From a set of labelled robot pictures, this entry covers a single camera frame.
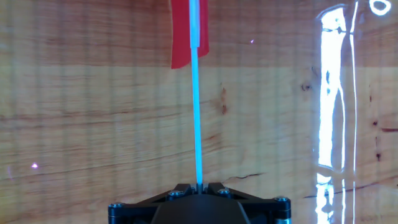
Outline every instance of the wooden surface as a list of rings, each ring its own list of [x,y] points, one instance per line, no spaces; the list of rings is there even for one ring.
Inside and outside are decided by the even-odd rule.
[[[346,39],[345,169],[318,164],[316,17],[338,3],[209,0],[205,182],[286,195],[294,223],[396,223],[398,2],[378,17],[360,1],[357,150]],[[190,67],[169,69],[170,18],[167,1],[0,2],[0,223],[107,223],[112,202],[195,182]],[[324,195],[317,174],[332,178]]]

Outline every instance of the red flag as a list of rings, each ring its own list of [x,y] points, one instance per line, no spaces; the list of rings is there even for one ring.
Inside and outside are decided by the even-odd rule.
[[[182,68],[191,62],[189,0],[170,0],[173,22],[172,69]],[[209,52],[207,0],[200,4],[200,46],[198,57]]]

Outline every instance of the crack in wood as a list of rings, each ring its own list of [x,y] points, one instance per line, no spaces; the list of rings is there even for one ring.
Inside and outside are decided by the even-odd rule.
[[[395,176],[393,176],[393,177],[386,178],[386,179],[384,179],[384,180],[382,180],[382,181],[395,179],[395,178],[397,178],[397,177],[398,177],[398,175],[395,175]],[[361,190],[361,189],[364,189],[364,188],[366,188],[366,187],[375,186],[375,185],[380,184],[382,181],[373,182],[373,183],[366,184],[366,185],[364,185],[364,186],[355,187],[355,188],[352,188],[352,189],[347,189],[347,190],[345,190],[345,192],[353,192],[354,189],[355,189],[355,190]],[[340,191],[338,191],[338,192],[335,192],[334,195],[341,194],[341,193],[343,193],[343,192],[344,192],[344,190],[340,190]],[[317,197],[317,195],[309,195],[309,196],[305,196],[304,198],[316,198],[316,197]]]
[[[234,176],[234,177],[230,177],[230,178],[228,178],[228,179],[222,181],[222,184],[223,184],[224,182],[227,182],[228,180],[231,180],[231,179],[246,179],[246,178],[248,178],[248,177],[260,176],[260,175],[262,175],[262,174],[265,174],[265,173],[249,174],[249,175],[245,175],[244,177]]]

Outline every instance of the blue rod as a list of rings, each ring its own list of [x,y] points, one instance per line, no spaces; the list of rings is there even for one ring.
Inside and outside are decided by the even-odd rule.
[[[195,128],[195,162],[197,170],[197,183],[201,187],[203,181],[203,169],[201,161],[199,65],[198,65],[198,47],[200,45],[199,10],[200,10],[199,0],[190,0],[189,15],[190,15],[191,62],[192,62],[193,122]]]

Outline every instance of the wooden backdrop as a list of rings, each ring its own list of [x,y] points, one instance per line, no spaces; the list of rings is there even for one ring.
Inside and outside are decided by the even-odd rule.
[[[356,153],[346,39],[345,169],[318,164],[316,17],[339,3],[352,15],[353,1],[209,0],[210,54],[200,60],[205,182],[286,195],[294,223],[396,223],[396,1],[380,17],[359,2]],[[0,223],[107,223],[112,202],[195,182],[190,67],[169,69],[167,1],[0,4]],[[341,123],[341,113],[333,119]],[[331,156],[338,161],[341,150]],[[324,194],[317,174],[332,177]]]

